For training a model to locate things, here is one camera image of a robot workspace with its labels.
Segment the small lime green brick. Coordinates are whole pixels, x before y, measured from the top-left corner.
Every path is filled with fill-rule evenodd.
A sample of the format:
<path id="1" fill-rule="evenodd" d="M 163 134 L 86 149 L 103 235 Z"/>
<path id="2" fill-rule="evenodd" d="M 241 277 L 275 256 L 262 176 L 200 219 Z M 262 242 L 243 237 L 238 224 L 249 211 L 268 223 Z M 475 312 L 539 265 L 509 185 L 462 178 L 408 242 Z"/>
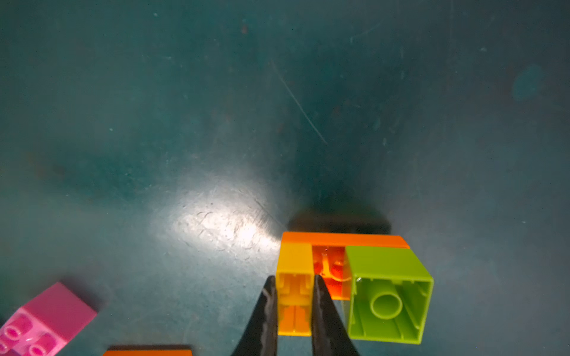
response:
<path id="1" fill-rule="evenodd" d="M 348 246 L 342 294 L 349 337 L 422 342 L 434 279 L 411 249 Z"/>

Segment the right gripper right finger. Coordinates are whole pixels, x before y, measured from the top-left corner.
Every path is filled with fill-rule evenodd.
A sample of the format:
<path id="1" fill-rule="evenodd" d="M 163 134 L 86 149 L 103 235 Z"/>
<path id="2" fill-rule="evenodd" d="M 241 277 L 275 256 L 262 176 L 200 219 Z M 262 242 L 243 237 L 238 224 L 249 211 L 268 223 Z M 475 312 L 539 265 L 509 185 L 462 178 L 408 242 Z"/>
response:
<path id="1" fill-rule="evenodd" d="M 341 321 L 324 279 L 315 276 L 312 307 L 314 356 L 359 356 Z"/>

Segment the small yellow brick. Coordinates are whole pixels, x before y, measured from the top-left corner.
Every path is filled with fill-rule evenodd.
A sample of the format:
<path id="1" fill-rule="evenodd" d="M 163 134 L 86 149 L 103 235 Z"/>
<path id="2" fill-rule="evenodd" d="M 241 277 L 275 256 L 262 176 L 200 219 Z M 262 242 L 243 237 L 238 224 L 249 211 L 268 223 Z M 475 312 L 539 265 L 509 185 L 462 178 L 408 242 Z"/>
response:
<path id="1" fill-rule="evenodd" d="M 282 243 L 276 270 L 279 335 L 312 335 L 314 282 L 312 246 Z"/>

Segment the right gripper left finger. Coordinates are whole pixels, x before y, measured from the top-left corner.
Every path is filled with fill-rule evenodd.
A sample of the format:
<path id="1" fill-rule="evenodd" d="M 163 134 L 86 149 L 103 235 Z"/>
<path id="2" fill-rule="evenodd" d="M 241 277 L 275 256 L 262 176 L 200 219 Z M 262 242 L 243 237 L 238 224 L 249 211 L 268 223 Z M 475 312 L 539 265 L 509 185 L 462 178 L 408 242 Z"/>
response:
<path id="1" fill-rule="evenodd" d="M 276 278 L 270 275 L 232 356 L 276 356 L 277 347 L 278 293 Z"/>

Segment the small orange brick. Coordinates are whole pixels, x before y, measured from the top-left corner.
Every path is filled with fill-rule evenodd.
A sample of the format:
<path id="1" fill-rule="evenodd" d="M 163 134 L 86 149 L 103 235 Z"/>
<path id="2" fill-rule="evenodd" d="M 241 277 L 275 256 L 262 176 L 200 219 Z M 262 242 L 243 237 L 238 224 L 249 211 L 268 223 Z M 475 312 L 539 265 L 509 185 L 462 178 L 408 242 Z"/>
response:
<path id="1" fill-rule="evenodd" d="M 307 243 L 313 250 L 314 273 L 323 277 L 334 301 L 348 301 L 342 285 L 348 280 L 343 275 L 348 264 L 345 258 L 347 246 L 388 247 L 409 249 L 400 236 L 387 234 L 341 234 L 332 232 L 285 232 L 283 243 Z"/>

